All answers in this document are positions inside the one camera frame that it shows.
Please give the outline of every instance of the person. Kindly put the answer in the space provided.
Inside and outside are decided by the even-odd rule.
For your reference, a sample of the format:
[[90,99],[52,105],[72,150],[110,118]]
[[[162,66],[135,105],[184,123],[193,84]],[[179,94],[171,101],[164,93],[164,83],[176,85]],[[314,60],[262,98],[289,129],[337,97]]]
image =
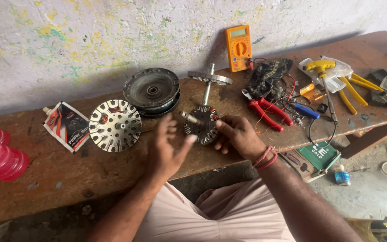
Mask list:
[[343,218],[274,153],[246,118],[216,121],[222,136],[215,149],[233,146],[242,157],[259,161],[259,177],[202,194],[190,202],[167,180],[184,162],[196,140],[189,135],[178,151],[177,122],[168,114],[150,142],[143,177],[95,226],[89,242],[130,241],[333,241],[360,242]]

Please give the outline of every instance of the yellow t-handle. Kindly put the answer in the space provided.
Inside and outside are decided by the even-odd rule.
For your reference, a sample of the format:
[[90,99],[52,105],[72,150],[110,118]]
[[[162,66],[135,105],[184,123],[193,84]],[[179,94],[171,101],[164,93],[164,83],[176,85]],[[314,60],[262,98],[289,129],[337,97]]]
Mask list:
[[313,62],[307,63],[302,67],[302,69],[304,71],[315,70],[318,77],[324,78],[326,77],[325,69],[333,68],[334,66],[335,66],[335,62],[333,61],[320,60],[320,61],[313,61]]

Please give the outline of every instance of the pink trousers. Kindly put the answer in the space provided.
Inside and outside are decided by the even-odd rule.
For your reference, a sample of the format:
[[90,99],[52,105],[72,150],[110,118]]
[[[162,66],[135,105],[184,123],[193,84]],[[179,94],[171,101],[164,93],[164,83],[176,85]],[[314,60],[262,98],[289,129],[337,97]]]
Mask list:
[[261,178],[204,192],[195,204],[165,183],[134,238],[199,242],[214,239],[295,241]]

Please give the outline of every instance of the cloth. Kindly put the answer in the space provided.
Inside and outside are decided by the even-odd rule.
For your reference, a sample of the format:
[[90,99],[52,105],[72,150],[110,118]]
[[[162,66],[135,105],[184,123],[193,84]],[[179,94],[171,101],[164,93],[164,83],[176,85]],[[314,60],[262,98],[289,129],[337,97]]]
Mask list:
[[283,74],[292,67],[291,59],[267,60],[258,64],[246,86],[253,98],[266,97],[268,101],[280,99],[284,91],[277,86]]
[[261,178],[204,192],[195,204],[165,183],[153,200],[134,242],[214,239],[295,241]]

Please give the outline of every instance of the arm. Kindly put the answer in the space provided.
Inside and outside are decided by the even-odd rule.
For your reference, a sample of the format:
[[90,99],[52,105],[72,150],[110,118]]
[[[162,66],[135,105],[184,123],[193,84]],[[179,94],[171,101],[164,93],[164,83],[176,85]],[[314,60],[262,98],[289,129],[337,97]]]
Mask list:
[[[226,154],[233,146],[245,159],[257,161],[267,146],[256,135],[249,121],[232,115],[222,120],[216,122],[216,127],[223,135],[216,142],[215,149],[222,149],[222,153]],[[269,152],[260,165],[273,156]],[[258,173],[276,199],[296,241],[362,241],[334,208],[279,158]]]
[[178,171],[196,140],[196,135],[189,135],[180,150],[174,152],[169,140],[175,138],[177,122],[171,118],[172,115],[168,114],[157,126],[155,139],[149,145],[149,164],[144,176],[100,220],[90,233],[88,242],[131,242],[134,239],[153,199]]

